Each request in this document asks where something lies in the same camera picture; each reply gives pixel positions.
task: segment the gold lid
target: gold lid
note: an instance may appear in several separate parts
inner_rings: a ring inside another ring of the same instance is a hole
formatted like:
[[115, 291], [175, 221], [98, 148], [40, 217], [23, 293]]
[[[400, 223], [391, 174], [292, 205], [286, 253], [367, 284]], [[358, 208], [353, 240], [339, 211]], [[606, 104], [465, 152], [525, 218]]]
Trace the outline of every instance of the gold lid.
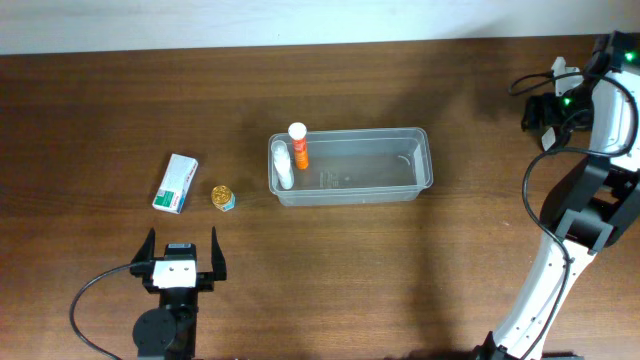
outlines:
[[231, 190], [228, 187], [220, 185], [213, 188], [211, 200], [215, 205], [224, 205], [231, 201], [231, 195]]

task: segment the orange bottle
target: orange bottle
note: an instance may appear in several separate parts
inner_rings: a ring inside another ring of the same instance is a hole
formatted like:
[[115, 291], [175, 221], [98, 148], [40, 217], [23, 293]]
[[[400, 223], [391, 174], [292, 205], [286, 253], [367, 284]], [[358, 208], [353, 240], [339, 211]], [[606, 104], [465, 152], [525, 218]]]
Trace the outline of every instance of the orange bottle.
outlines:
[[296, 158], [296, 166], [300, 170], [308, 168], [307, 127], [303, 123], [293, 123], [289, 126], [289, 136], [293, 140], [293, 154]]

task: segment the white bottle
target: white bottle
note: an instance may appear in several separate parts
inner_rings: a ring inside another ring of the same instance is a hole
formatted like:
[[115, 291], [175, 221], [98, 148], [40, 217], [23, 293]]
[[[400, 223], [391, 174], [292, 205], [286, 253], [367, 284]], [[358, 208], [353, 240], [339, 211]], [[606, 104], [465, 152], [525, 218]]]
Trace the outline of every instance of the white bottle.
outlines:
[[285, 190], [293, 187], [293, 168], [291, 167], [291, 157], [287, 150], [287, 144], [282, 140], [276, 140], [271, 144], [273, 153], [273, 165], [276, 167], [280, 185]]

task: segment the bottle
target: bottle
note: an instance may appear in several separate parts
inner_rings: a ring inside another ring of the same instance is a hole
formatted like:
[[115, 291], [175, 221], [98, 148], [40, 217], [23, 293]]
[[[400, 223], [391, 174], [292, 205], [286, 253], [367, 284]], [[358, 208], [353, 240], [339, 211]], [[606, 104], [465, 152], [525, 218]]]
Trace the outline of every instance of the bottle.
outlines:
[[293, 187], [293, 168], [291, 167], [291, 157], [287, 150], [287, 144], [282, 140], [276, 140], [271, 144], [273, 153], [273, 165], [276, 167], [280, 185], [285, 190]]
[[307, 153], [307, 127], [303, 123], [293, 123], [289, 126], [289, 136], [293, 140], [293, 155], [296, 158], [296, 166], [300, 170], [309, 167], [309, 154]]

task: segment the cable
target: cable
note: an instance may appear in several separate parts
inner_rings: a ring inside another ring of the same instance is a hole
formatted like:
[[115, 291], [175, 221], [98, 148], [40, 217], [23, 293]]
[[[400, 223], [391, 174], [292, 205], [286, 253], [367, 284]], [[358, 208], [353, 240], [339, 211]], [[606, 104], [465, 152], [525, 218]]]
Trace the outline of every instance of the cable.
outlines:
[[[589, 156], [595, 156], [595, 157], [604, 157], [604, 158], [614, 158], [614, 157], [618, 157], [618, 156], [622, 156], [622, 155], [626, 155], [628, 154], [632, 149], [633, 146], [636, 142], [636, 138], [638, 136], [638, 129], [640, 128], [640, 119], [638, 117], [638, 105], [636, 104], [635, 98], [633, 97], [633, 95], [631, 94], [631, 92], [629, 92], [629, 90], [624, 87], [624, 85], [620, 84], [618, 81], [603, 76], [603, 75], [597, 75], [597, 74], [587, 74], [587, 73], [582, 73], [582, 72], [576, 72], [576, 73], [568, 73], [568, 74], [562, 74], [562, 75], [558, 75], [555, 77], [550, 77], [549, 79], [540, 82], [536, 85], [530, 86], [526, 89], [520, 90], [518, 92], [513, 92], [513, 87], [515, 85], [517, 85], [520, 81], [527, 79], [527, 78], [532, 78], [532, 77], [542, 77], [544, 76], [543, 74], [532, 74], [532, 75], [528, 75], [528, 77], [523, 77], [520, 78], [516, 81], [514, 81], [511, 86], [509, 86], [509, 95], [511, 96], [518, 96], [518, 95], [522, 95], [524, 93], [533, 91], [535, 89], [538, 89], [546, 84], [549, 84], [551, 82], [557, 81], [559, 79], [563, 79], [563, 78], [567, 78], [567, 77], [571, 77], [571, 76], [583, 76], [583, 77], [590, 77], [590, 78], [594, 78], [594, 79], [598, 79], [601, 81], [605, 81], [608, 82], [609, 84], [615, 86], [616, 88], [618, 88], [618, 90], [620, 90], [624, 96], [626, 97], [630, 107], [631, 107], [631, 115], [633, 117], [633, 128], [631, 131], [631, 139], [629, 140], [629, 142], [624, 146], [624, 148], [612, 152], [612, 153], [606, 153], [606, 152], [600, 152], [600, 151], [594, 151], [594, 150], [588, 150], [588, 149], [581, 149], [581, 148], [574, 148], [574, 147], [564, 147], [564, 148], [559, 148], [559, 149], [551, 149], [551, 150], [547, 150], [545, 152], [543, 152], [542, 154], [536, 156], [531, 163], [529, 164], [529, 167], [527, 167], [527, 171], [524, 174], [524, 178], [522, 179], [522, 201], [524, 203], [524, 207], [525, 210], [527, 211], [527, 213], [529, 214], [529, 217], [533, 220], [533, 222], [538, 225], [538, 227], [540, 229], [542, 229], [542, 231], [544, 231], [545, 234], [547, 234], [549, 237], [551, 237], [551, 239], [553, 239], [553, 241], [558, 244], [558, 246], [560, 247], [560, 250], [562, 250], [563, 256], [564, 256], [564, 260], [565, 260], [565, 269], [564, 269], [564, 276], [562, 279], [562, 283], [560, 285], [560, 290], [558, 291], [558, 295], [556, 296], [556, 300], [553, 303], [553, 307], [551, 308], [551, 312], [549, 313], [549, 317], [547, 318], [547, 321], [545, 322], [544, 326], [542, 327], [542, 330], [540, 331], [540, 334], [538, 335], [538, 337], [534, 340], [534, 342], [531, 344], [531, 346], [529, 347], [529, 349], [524, 353], [524, 355], [520, 358], [520, 360], [526, 360], [527, 356], [529, 356], [529, 354], [531, 354], [531, 352], [533, 351], [533, 349], [535, 349], [535, 347], [538, 345], [538, 343], [540, 343], [540, 341], [542, 340], [543, 336], [545, 335], [545, 333], [547, 332], [547, 330], [549, 329], [549, 327], [551, 326], [551, 322], [553, 321], [553, 318], [555, 317], [558, 308], [560, 306], [560, 300], [562, 299], [562, 296], [564, 295], [564, 292], [566, 290], [567, 284], [569, 282], [569, 274], [571, 273], [571, 263], [573, 263], [573, 259], [570, 258], [570, 254], [569, 254], [569, 250], [567, 250], [567, 247], [563, 244], [563, 240], [561, 240], [560, 238], [558, 238], [558, 236], [556, 234], [554, 234], [548, 227], [546, 227], [541, 221], [540, 219], [536, 216], [536, 214], [533, 212], [533, 209], [531, 209], [531, 205], [529, 204], [529, 197], [528, 197], [528, 188], [529, 188], [529, 178], [531, 176], [531, 172], [533, 171], [533, 168], [536, 166], [536, 164], [542, 160], [543, 158], [547, 157], [547, 156], [551, 156], [551, 155], [556, 155], [562, 152], [567, 152], [567, 153], [576, 153], [576, 154], [583, 154], [583, 155], [589, 155]], [[566, 121], [570, 121], [572, 117], [577, 116], [576, 114], [578, 114], [579, 112], [576, 112], [574, 114], [572, 114], [569, 118], [567, 118]]]
[[122, 270], [130, 269], [132, 267], [136, 267], [136, 266], [140, 266], [140, 265], [147, 265], [147, 264], [149, 264], [151, 262], [152, 261], [142, 261], [142, 262], [137, 262], [137, 263], [118, 266], [117, 268], [113, 268], [113, 269], [111, 269], [111, 270], [109, 270], [107, 272], [104, 272], [104, 273], [96, 276], [91, 281], [86, 283], [82, 287], [82, 289], [80, 289], [80, 291], [78, 291], [76, 296], [73, 298], [73, 301], [71, 302], [71, 307], [69, 308], [69, 322], [71, 323], [71, 327], [73, 328], [73, 332], [80, 338], [80, 340], [82, 340], [85, 344], [87, 344], [93, 350], [101, 353], [102, 355], [104, 355], [104, 356], [106, 356], [108, 358], [111, 358], [113, 360], [122, 360], [121, 358], [117, 357], [116, 355], [114, 355], [114, 354], [108, 352], [107, 350], [99, 347], [98, 345], [94, 344], [89, 339], [87, 339], [87, 337], [84, 336], [84, 334], [82, 334], [82, 332], [78, 328], [78, 325], [76, 325], [76, 320], [75, 320], [76, 305], [78, 304], [78, 300], [80, 300], [80, 297], [82, 296], [82, 294], [84, 294], [84, 292], [87, 291], [87, 289], [89, 289], [91, 286], [93, 286], [98, 281], [104, 279], [105, 277], [107, 277], [109, 275], [113, 275], [113, 274], [115, 274], [117, 272], [120, 272]]

